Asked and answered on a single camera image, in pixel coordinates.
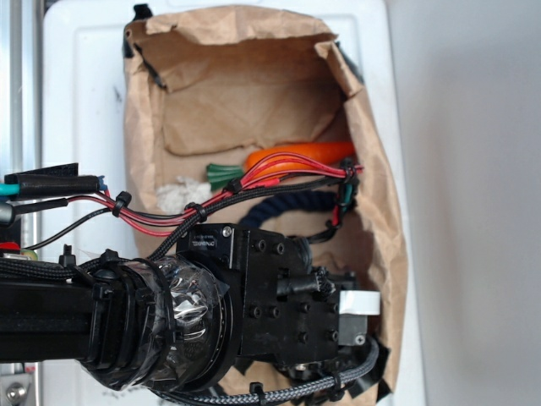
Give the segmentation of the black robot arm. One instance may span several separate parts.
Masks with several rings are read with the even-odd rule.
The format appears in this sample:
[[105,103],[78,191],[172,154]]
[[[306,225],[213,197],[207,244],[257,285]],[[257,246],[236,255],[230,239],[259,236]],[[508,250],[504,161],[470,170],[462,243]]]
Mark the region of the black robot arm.
[[303,382],[295,396],[339,391],[381,352],[377,309],[347,305],[360,297],[353,277],[313,265],[307,240],[233,224],[199,225],[156,261],[2,258],[1,360],[75,359],[113,390],[192,400],[262,361]]

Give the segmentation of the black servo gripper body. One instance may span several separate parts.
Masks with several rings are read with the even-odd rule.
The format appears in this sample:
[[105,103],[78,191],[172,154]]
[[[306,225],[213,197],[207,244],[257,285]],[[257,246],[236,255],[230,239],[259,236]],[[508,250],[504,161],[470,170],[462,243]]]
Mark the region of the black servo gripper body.
[[355,368],[372,348],[368,318],[347,310],[355,278],[313,266],[309,243],[233,224],[200,224],[177,242],[177,252],[226,285],[221,301],[219,365],[237,359],[291,369],[320,363],[325,374]]

